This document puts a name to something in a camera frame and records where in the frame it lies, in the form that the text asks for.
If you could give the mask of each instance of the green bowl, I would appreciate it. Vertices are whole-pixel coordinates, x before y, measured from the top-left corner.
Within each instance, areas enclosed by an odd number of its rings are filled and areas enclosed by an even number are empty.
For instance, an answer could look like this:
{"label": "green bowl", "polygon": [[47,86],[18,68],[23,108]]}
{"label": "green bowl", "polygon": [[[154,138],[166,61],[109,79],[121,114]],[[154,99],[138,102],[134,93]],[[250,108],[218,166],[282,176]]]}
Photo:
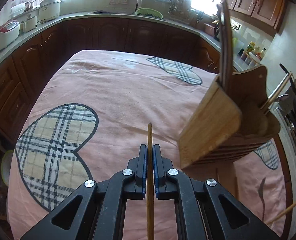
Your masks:
{"label": "green bowl", "polygon": [[149,8],[140,8],[136,10],[135,12],[136,15],[142,15],[142,16],[148,16],[148,17],[153,17],[156,19],[162,19],[162,14],[154,9],[149,9]]}

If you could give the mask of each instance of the pan handle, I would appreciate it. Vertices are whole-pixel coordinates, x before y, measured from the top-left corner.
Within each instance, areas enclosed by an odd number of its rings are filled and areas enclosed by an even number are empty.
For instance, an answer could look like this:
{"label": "pan handle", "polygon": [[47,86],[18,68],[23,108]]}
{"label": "pan handle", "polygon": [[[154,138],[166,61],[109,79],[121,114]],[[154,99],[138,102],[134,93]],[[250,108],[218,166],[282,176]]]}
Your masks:
{"label": "pan handle", "polygon": [[[284,70],[286,72],[286,74],[289,74],[289,71],[283,66],[283,64],[279,64],[279,65],[282,68],[282,70]],[[294,91],[294,93],[296,95],[296,86],[295,86],[292,76],[290,77],[289,81],[290,81],[290,85],[292,87],[292,90]]]}

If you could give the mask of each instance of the metal screw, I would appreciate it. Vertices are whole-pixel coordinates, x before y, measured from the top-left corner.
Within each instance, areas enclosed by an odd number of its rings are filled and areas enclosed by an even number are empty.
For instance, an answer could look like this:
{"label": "metal screw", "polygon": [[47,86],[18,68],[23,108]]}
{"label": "metal screw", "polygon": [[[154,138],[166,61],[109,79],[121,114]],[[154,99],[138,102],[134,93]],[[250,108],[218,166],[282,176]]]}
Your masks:
{"label": "metal screw", "polygon": [[176,169],[170,169],[168,171],[169,175],[177,175],[178,174],[178,171]]}
{"label": "metal screw", "polygon": [[132,170],[131,170],[131,169],[124,169],[124,170],[122,171],[122,174],[123,174],[123,175],[126,175],[126,176],[129,176],[129,175],[132,174]]}
{"label": "metal screw", "polygon": [[207,184],[211,187],[214,187],[217,185],[217,181],[215,181],[214,179],[207,179]]}
{"label": "metal screw", "polygon": [[95,182],[93,181],[93,180],[87,180],[86,182],[85,182],[85,186],[86,187],[93,187],[95,185]]}

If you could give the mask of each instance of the white pot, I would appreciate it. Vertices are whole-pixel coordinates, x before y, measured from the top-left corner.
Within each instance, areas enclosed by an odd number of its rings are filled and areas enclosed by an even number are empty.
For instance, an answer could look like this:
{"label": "white pot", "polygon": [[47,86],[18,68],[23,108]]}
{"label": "white pot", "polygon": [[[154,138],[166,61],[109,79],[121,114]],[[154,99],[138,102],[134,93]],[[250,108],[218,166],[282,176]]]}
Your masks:
{"label": "white pot", "polygon": [[39,21],[47,22],[59,17],[60,0],[43,0],[39,9]]}

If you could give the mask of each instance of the wooden utensil holder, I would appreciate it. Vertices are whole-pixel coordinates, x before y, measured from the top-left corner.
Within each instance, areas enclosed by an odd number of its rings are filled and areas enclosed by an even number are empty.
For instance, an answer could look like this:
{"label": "wooden utensil holder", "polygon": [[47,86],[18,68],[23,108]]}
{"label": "wooden utensil holder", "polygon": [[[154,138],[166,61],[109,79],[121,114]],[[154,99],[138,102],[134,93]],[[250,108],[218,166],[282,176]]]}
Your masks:
{"label": "wooden utensil holder", "polygon": [[214,79],[178,140],[180,166],[237,160],[277,135],[275,116],[264,115],[266,67],[236,72],[225,93]]}

